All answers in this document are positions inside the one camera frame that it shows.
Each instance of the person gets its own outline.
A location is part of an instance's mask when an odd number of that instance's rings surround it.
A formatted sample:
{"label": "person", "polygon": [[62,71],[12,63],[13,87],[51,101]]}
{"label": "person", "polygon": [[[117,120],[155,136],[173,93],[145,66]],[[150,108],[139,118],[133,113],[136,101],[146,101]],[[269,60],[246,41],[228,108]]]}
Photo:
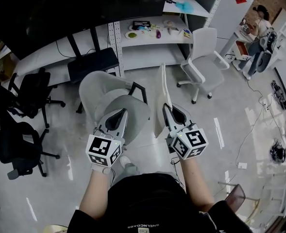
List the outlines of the person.
{"label": "person", "polygon": [[[254,7],[253,10],[257,11],[257,14],[259,16],[259,19],[255,21],[255,25],[251,27],[251,34],[256,36],[256,39],[254,42],[250,45],[248,52],[249,56],[254,56],[253,63],[251,65],[251,68],[248,73],[243,72],[244,77],[247,80],[250,80],[252,75],[256,71],[256,62],[259,56],[259,53],[261,52],[261,46],[259,45],[259,39],[266,35],[266,31],[269,28],[272,28],[272,25],[269,22],[269,13],[267,9],[263,5],[259,5],[257,8]],[[241,61],[239,64],[239,61],[233,61],[234,67],[237,69],[237,71],[242,70],[245,65],[247,64],[249,60]]]}
{"label": "person", "polygon": [[186,192],[167,173],[139,174],[125,155],[109,189],[108,168],[93,169],[67,233],[251,233],[225,201],[215,203],[195,158],[180,160]]}

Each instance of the television screen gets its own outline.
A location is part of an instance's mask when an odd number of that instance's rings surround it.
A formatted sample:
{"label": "television screen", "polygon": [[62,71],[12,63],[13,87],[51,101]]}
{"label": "television screen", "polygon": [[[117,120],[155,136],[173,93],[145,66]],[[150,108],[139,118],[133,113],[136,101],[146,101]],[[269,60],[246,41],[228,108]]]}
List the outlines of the television screen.
{"label": "television screen", "polygon": [[165,0],[0,0],[0,39],[19,58],[90,27],[160,16]]}

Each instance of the gray concrete floor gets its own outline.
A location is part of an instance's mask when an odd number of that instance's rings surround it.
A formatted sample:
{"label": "gray concrete floor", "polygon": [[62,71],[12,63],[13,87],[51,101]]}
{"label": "gray concrete floor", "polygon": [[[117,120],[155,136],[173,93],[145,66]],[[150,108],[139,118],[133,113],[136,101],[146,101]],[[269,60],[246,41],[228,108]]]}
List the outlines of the gray concrete floor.
{"label": "gray concrete floor", "polygon": [[[154,77],[158,68],[145,68],[125,73],[126,78],[137,82],[146,88],[150,108],[154,104]],[[203,154],[197,157],[206,178],[208,187],[216,200],[226,198],[227,187],[219,185],[218,181],[230,181],[241,184],[246,195],[255,199],[262,198],[262,187],[269,178],[268,175],[285,171],[286,161],[277,165],[272,163],[269,150],[274,139],[281,141],[286,132],[286,111],[273,99],[270,83],[276,80],[273,70],[257,73],[250,81],[250,85],[260,90],[263,100],[269,107],[276,123],[267,110],[262,110],[258,103],[260,94],[248,87],[242,74],[233,67],[222,72],[225,82],[214,92],[212,99],[199,93],[197,104],[191,104],[193,88],[191,85],[176,87],[176,82],[185,80],[186,76],[178,66],[167,67],[167,85],[173,103],[190,112],[193,120],[203,128],[209,146]],[[0,233],[37,233],[42,232],[46,225],[58,224],[67,226],[78,208],[90,177],[90,163],[85,156],[88,134],[92,126],[85,113],[75,113],[80,103],[78,85],[65,83],[58,86],[51,93],[52,99],[63,100],[65,108],[58,105],[46,107],[50,132],[45,136],[43,148],[45,152],[60,154],[61,159],[55,160],[47,156],[42,157],[44,169],[48,177],[43,178],[39,169],[34,168],[32,175],[19,177],[11,181],[7,173],[12,170],[11,164],[0,162]],[[252,133],[245,140],[238,152],[243,139],[252,129],[256,119],[260,117]],[[170,164],[165,137],[168,131],[155,139],[152,129],[152,118],[146,123],[138,137],[127,146],[124,152],[142,173],[156,171],[174,172]],[[216,130],[216,118],[219,122],[223,147]],[[44,130],[42,114],[34,119],[19,118],[16,121],[29,122],[40,134]],[[238,169],[236,161],[247,163],[247,169]],[[114,165],[117,175],[122,167]],[[177,165],[178,176],[184,183],[180,164]],[[254,210],[254,202],[245,201],[237,214],[246,220]],[[254,232],[263,231],[273,222],[273,217],[260,213],[251,221]]]}

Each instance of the black shirt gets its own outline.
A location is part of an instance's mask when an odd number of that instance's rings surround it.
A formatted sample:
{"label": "black shirt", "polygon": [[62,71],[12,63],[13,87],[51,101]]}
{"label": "black shirt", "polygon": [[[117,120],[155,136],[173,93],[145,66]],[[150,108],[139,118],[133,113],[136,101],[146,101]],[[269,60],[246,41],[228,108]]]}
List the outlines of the black shirt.
{"label": "black shirt", "polygon": [[108,191],[108,206],[100,221],[76,210],[68,233],[76,232],[251,233],[225,201],[200,213],[168,174],[142,174],[122,179]]}

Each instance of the white glove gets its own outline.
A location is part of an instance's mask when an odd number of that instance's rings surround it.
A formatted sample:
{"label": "white glove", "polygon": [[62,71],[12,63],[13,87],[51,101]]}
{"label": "white glove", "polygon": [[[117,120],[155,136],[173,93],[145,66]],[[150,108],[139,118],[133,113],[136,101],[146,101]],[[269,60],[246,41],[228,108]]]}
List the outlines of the white glove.
{"label": "white glove", "polygon": [[97,171],[99,173],[103,174],[109,174],[110,173],[110,168],[106,166],[100,166],[97,164],[92,163],[91,170]]}

